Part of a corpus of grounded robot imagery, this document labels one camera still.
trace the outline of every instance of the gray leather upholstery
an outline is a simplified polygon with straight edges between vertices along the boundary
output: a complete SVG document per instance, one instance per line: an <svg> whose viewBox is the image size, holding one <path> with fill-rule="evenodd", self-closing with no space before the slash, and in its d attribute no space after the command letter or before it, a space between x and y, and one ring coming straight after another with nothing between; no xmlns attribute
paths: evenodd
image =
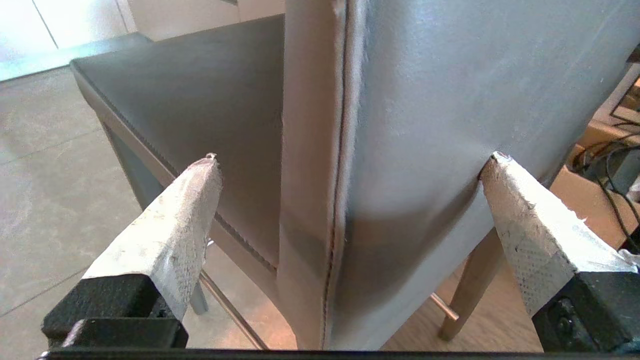
<svg viewBox="0 0 640 360"><path fill-rule="evenodd" d="M553 179L638 19L633 1L287 2L277 280L299 343L384 344L492 228L489 155Z"/></svg>
<svg viewBox="0 0 640 360"><path fill-rule="evenodd" d="M166 186L218 153L212 237L300 347L376 349L492 228L477 175L494 150L553 179L639 15L633 1L289 1L284 42L275 17L72 66L134 189L148 173L132 167Z"/></svg>
<svg viewBox="0 0 640 360"><path fill-rule="evenodd" d="M98 94L95 101L105 102L173 176L208 152L218 154L224 175L218 220L272 269L283 21L272 17L72 62L86 80L83 92Z"/></svg>

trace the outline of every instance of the black cable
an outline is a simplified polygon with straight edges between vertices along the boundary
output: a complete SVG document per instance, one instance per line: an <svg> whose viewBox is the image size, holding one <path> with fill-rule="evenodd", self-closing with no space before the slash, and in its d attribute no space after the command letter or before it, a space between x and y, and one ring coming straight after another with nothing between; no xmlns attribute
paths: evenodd
<svg viewBox="0 0 640 360"><path fill-rule="evenodd" d="M617 149L617 150L611 151L607 155L607 159L605 160L604 170L605 170L605 173L607 174L607 179L609 180L609 184L611 185L611 188L613 189L614 192L616 192L618 195L621 195L625 199L625 201L627 202L627 204L631 208L631 211L633 212L633 214L634 214L634 216L636 218L636 222L638 223L638 225L640 225L640 215L638 215L636 207L631 203L631 200L627 197L627 194L626 193L622 193L620 191L620 189L616 186L616 184L613 181L613 178L611 177L611 171L609 170L609 162L611 161L611 155L613 155L616 152L621 152L621 151L630 152L630 151L638 150L638 149L640 149L640 146L632 146L632 147L627 147L627 148L624 148L624 149Z"/></svg>
<svg viewBox="0 0 640 360"><path fill-rule="evenodd" d="M638 124L637 122L633 122L633 121L629 121L629 120L622 120L619 119L622 122L619 122L617 124L613 124L613 127L618 127L618 126L623 126L623 125L629 125L629 126L640 126L640 124Z"/></svg>
<svg viewBox="0 0 640 360"><path fill-rule="evenodd" d="M586 169L586 167L587 167L587 165L586 165L586 158L585 158L587 151L589 151L589 150L591 150L591 149L595 148L596 146L599 146L599 145L605 145L605 144L606 144L604 147L602 147L600 150L596 151L596 152L593 154L593 157L595 158L595 157L596 157L596 156L598 156L600 153L604 152L604 151L605 151L609 146L611 146L612 144L614 144L614 143L622 143L622 144L624 144L624 143L622 142L622 140L627 139L627 138L630 138L631 136L636 136L636 135L640 135L640 131L637 131L637 132L635 132L635 133L630 133L630 134L627 134L627 135L625 135L625 136L621 136L621 137L619 137L619 138L615 138L615 139L613 139L613 140L605 140L605 141L601 141L601 142L597 142L597 143L592 143L591 145L589 145L589 146L585 147L582 151L580 151L580 152L578 153L578 155L576 155L576 156L573 158L573 163L572 163L573 168L572 168L572 171L573 171L573 172L583 172L583 173L584 173L584 170L585 170L585 169ZM582 161L582 167L577 168L577 162L578 162L578 160L580 159L580 157L582 157L582 159L583 159L583 161Z"/></svg>
<svg viewBox="0 0 640 360"><path fill-rule="evenodd" d="M628 138L629 136L633 136L633 135L637 135L637 134L630 134L630 135L622 136L622 138ZM607 179L609 180L609 184L611 184L611 187L613 188L614 192L616 192L617 194L621 195L625 199L625 202L629 205L629 207L631 208L631 211L634 213L634 216L636 218L636 221L637 221L638 225L640 225L640 216L638 216L638 213L636 211L635 206L633 205L631 200L626 196L626 194L622 194L620 192L620 190L615 186L615 184L613 183L612 178L611 178L611 172L609 171L609 162L611 160L611 155L612 154L614 154L615 152L620 152L620 151L631 151L631 150L635 150L635 149L640 149L640 146L629 147L627 144L621 142L620 140L621 140L621 138L618 138L618 139L615 139L615 140L611 140L604 147L604 149L607 149L611 145L614 145L614 144L620 144L620 145L626 146L626 147L615 149L613 151L608 152L606 155L603 154L603 155L594 156L588 164L583 166L582 174L584 175L584 171L588 167L592 166L593 164L597 163L598 161L603 161L604 160L605 161L605 164L604 164L605 165L604 166L605 175L607 176ZM633 238L629 234L629 231L627 230L627 227L625 226L624 222L622 221L622 216L620 215L620 209L618 209L618 206L616 205L614 199L611 197L611 194L607 190L607 187L603 184L603 182L600 179L600 176L598 176L598 174L596 174L596 181L597 181L598 185L600 186L600 188L602 189L602 191L604 192L605 196L607 197L607 200L609 201L609 204L611 205L611 208L613 209L613 211L614 211L614 213L616 215L616 219L618 221L618 225L620 226L620 229L622 230L622 232L624 233L625 237L627 238L627 241L629 242L629 244L634 248L634 250L637 253L640 253L640 246L633 240Z"/></svg>

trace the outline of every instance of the black bolt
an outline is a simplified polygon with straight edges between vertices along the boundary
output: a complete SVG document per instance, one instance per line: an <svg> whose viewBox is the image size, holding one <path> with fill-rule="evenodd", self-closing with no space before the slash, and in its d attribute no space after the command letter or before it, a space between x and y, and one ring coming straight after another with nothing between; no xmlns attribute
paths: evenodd
<svg viewBox="0 0 640 360"><path fill-rule="evenodd" d="M562 317L558 319L558 324L556 329L560 334L565 334L565 335L571 334L573 331L573 322L570 319Z"/></svg>

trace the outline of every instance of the wooden floor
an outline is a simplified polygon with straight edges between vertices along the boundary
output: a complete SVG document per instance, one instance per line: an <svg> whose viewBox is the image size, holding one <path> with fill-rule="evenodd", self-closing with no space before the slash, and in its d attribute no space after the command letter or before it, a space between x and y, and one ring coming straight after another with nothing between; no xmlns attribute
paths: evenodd
<svg viewBox="0 0 640 360"><path fill-rule="evenodd" d="M438 289L447 302L458 284L462 267ZM527 316L518 285L508 265L503 265L462 331L450 342L438 338L444 314L425 302L387 341L388 351L542 352Z"/></svg>

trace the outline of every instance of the chair seat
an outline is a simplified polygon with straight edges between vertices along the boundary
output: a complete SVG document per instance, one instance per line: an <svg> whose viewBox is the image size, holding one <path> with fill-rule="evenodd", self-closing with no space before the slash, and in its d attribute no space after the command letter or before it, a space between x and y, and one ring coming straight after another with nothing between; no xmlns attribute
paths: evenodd
<svg viewBox="0 0 640 360"><path fill-rule="evenodd" d="M218 221L273 269L283 53L280 15L71 63L83 93L96 94L90 105L103 102L172 177L217 154Z"/></svg>

